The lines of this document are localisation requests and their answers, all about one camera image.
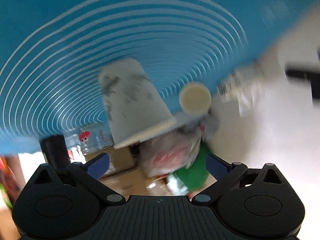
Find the printed paper cup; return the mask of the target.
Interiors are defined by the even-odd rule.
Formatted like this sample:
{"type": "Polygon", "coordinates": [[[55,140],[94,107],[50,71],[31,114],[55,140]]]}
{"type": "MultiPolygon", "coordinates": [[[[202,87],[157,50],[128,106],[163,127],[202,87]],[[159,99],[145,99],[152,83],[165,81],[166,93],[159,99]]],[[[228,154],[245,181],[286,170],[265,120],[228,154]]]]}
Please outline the printed paper cup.
{"type": "Polygon", "coordinates": [[[176,124],[137,60],[124,58],[107,64],[98,83],[114,148],[149,139],[176,124]]]}

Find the paper cup lying sideways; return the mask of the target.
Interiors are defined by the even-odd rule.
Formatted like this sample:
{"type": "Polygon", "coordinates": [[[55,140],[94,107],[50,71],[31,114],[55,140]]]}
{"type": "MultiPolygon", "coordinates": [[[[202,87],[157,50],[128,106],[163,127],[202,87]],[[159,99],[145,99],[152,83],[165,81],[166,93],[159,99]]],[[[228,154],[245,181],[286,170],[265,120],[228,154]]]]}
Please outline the paper cup lying sideways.
{"type": "Polygon", "coordinates": [[[184,113],[200,116],[209,112],[212,97],[209,89],[205,85],[199,82],[190,82],[180,90],[179,103],[184,113]]]}

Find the black thermos bottle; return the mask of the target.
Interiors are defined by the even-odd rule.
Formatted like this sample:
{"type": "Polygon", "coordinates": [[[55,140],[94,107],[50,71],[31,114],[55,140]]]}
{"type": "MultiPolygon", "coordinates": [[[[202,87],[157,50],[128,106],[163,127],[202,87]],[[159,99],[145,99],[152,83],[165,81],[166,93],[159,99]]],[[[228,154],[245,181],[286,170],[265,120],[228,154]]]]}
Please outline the black thermos bottle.
{"type": "Polygon", "coordinates": [[[63,135],[58,134],[46,137],[40,140],[40,146],[48,164],[53,169],[63,169],[71,163],[63,135]]]}

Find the white tissue pack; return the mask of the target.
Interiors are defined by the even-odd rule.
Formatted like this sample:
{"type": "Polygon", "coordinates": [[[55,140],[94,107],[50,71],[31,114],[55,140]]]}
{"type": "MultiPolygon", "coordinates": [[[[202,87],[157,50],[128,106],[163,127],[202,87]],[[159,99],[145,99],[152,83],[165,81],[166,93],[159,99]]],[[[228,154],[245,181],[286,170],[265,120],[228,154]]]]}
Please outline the white tissue pack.
{"type": "Polygon", "coordinates": [[[248,116],[264,96],[264,74],[257,61],[233,70],[217,86],[222,102],[237,101],[239,115],[248,116]]]}

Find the green bag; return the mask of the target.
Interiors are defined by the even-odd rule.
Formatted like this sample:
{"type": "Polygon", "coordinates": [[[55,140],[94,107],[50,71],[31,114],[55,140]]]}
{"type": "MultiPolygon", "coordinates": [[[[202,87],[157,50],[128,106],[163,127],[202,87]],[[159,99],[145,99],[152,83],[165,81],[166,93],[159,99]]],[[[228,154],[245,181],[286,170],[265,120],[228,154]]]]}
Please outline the green bag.
{"type": "Polygon", "coordinates": [[[208,145],[201,141],[200,150],[193,164],[188,168],[180,168],[173,172],[173,176],[177,182],[177,194],[188,195],[194,191],[201,189],[209,172],[206,169],[206,156],[210,153],[208,145]]]}

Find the glass jar with red sticker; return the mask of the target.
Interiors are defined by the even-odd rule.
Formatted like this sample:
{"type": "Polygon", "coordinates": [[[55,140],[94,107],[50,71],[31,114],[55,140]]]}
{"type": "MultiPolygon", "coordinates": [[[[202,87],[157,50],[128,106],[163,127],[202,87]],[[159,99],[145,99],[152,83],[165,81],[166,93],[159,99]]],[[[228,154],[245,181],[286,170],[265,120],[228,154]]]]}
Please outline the glass jar with red sticker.
{"type": "Polygon", "coordinates": [[[68,148],[80,147],[83,155],[97,152],[113,145],[112,135],[106,122],[95,122],[63,132],[68,148]]]}

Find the lower cardboard box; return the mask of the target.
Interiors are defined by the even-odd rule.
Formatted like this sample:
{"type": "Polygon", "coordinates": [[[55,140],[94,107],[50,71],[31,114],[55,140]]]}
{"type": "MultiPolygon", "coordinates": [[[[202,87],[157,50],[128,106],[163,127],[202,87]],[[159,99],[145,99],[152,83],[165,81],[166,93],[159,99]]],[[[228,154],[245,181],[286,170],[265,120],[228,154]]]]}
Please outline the lower cardboard box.
{"type": "Polygon", "coordinates": [[[109,169],[102,175],[103,178],[127,171],[136,165],[136,161],[133,158],[129,147],[114,149],[113,146],[103,148],[96,152],[84,154],[86,162],[101,153],[107,153],[110,161],[109,169]]]}

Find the clear bag with red print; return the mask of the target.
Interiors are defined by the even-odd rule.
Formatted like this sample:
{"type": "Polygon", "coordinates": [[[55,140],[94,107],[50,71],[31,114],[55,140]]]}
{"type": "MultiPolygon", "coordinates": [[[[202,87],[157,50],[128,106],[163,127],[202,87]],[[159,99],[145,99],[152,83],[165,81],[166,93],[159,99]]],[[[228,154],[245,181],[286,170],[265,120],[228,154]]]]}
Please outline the clear bag with red print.
{"type": "Polygon", "coordinates": [[[199,154],[200,143],[213,136],[219,124],[216,117],[207,115],[141,143],[139,165],[149,178],[189,168],[199,154]]]}

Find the blue silicone baking mat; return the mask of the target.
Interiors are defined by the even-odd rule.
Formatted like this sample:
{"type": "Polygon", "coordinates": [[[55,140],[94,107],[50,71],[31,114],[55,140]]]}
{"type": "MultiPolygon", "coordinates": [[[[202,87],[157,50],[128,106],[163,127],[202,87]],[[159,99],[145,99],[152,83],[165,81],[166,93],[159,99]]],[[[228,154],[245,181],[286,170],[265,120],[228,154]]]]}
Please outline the blue silicone baking mat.
{"type": "Polygon", "coordinates": [[[1,153],[105,121],[101,68],[136,59],[167,107],[188,81],[214,90],[319,0],[1,0],[1,153]]]}

